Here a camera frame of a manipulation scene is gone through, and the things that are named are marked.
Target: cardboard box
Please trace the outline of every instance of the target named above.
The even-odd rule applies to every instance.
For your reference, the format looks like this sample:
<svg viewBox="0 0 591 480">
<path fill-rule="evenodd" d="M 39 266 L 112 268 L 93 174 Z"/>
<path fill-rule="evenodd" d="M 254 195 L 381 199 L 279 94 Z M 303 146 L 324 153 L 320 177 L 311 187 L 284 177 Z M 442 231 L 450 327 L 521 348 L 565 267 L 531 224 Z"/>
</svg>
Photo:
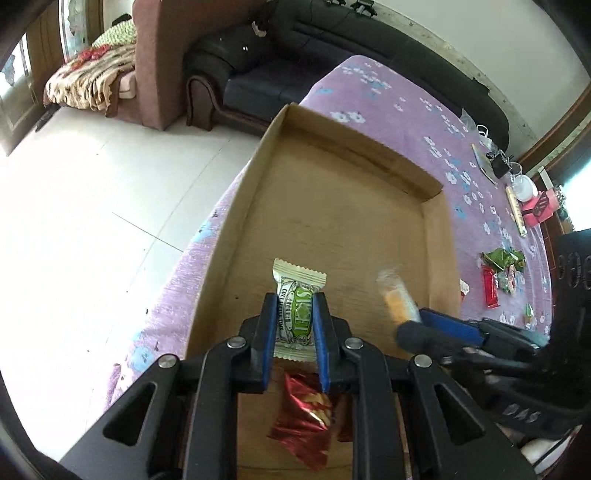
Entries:
<svg viewBox="0 0 591 480">
<path fill-rule="evenodd" d="M 450 315 L 460 307 L 449 207 L 442 185 L 386 146 L 298 105 L 273 120 L 228 211 L 196 305 L 187 356 L 235 335 L 275 291 L 278 257 L 327 274 L 333 315 L 394 355 L 394 322 L 378 273 L 396 266 L 413 299 Z M 242 395 L 240 478 L 312 475 L 268 439 L 282 392 L 276 362 L 269 391 Z M 351 444 L 333 442 L 319 478 L 350 478 Z"/>
</svg>

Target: green label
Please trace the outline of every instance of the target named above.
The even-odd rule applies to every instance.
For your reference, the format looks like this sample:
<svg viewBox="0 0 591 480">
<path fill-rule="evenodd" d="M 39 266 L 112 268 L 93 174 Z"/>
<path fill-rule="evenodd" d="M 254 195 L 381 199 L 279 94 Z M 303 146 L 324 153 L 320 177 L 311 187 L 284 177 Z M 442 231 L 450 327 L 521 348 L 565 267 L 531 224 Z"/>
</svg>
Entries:
<svg viewBox="0 0 591 480">
<path fill-rule="evenodd" d="M 312 327 L 312 290 L 298 285 L 291 303 L 292 332 L 295 338 L 308 337 Z"/>
</svg>

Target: white candy wrapper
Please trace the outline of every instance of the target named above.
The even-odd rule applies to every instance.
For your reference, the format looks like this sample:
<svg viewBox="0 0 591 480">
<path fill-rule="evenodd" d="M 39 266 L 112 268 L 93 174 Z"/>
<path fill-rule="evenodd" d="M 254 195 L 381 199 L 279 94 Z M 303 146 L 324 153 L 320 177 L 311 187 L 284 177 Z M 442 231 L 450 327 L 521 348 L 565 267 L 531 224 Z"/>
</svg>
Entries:
<svg viewBox="0 0 591 480">
<path fill-rule="evenodd" d="M 312 332 L 312 295 L 326 283 L 326 274 L 276 258 L 279 314 L 275 356 L 300 362 L 316 361 Z"/>
</svg>

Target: purple tablecloth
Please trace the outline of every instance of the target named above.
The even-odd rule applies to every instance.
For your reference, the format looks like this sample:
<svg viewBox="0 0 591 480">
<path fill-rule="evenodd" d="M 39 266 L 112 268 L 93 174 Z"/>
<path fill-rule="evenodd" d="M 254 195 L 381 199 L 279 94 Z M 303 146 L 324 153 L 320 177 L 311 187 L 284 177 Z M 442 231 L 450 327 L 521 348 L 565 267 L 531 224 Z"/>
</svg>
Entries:
<svg viewBox="0 0 591 480">
<path fill-rule="evenodd" d="M 511 218 L 505 190 L 477 168 L 468 133 L 458 118 L 432 96 L 387 67 L 355 56 L 319 81 L 302 105 L 347 123 L 404 154 L 444 184 L 449 201 L 461 278 L 470 285 L 462 319 L 490 317 L 548 332 L 551 321 L 550 273 L 539 227 L 520 237 Z M 129 349 L 113 370 L 107 406 L 163 353 L 183 358 L 203 278 L 220 227 L 242 180 L 239 174 L 209 219 L 183 253 L 145 327 L 129 340 Z M 527 266 L 518 274 L 517 292 L 499 292 L 500 307 L 487 309 L 480 255 L 501 245 L 525 252 Z M 524 322 L 525 305 L 535 317 Z"/>
<path fill-rule="evenodd" d="M 354 56 L 319 81 L 301 103 L 400 152 L 443 183 L 449 202 L 456 258 L 470 293 L 462 319 L 489 317 L 519 327 L 550 331 L 550 270 L 541 229 L 519 235 L 505 193 L 508 179 L 493 185 L 476 165 L 472 144 L 484 153 L 476 132 L 421 87 L 381 63 Z M 512 246 L 527 267 L 517 274 L 517 292 L 499 291 L 500 307 L 488 309 L 482 288 L 482 252 Z M 525 321 L 525 305 L 535 316 Z"/>
</svg>

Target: patterned blanket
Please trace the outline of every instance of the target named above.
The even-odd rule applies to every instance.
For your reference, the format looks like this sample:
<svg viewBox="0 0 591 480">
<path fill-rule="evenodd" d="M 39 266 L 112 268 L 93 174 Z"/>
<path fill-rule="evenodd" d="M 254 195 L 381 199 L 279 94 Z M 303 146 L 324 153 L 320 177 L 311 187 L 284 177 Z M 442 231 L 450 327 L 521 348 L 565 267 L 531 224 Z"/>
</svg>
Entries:
<svg viewBox="0 0 591 480">
<path fill-rule="evenodd" d="M 79 61 L 78 58 L 69 61 L 51 76 L 45 86 L 43 103 L 106 112 L 114 100 L 113 83 L 121 73 L 135 68 L 135 44 L 112 48 L 100 58 L 77 66 Z"/>
</svg>

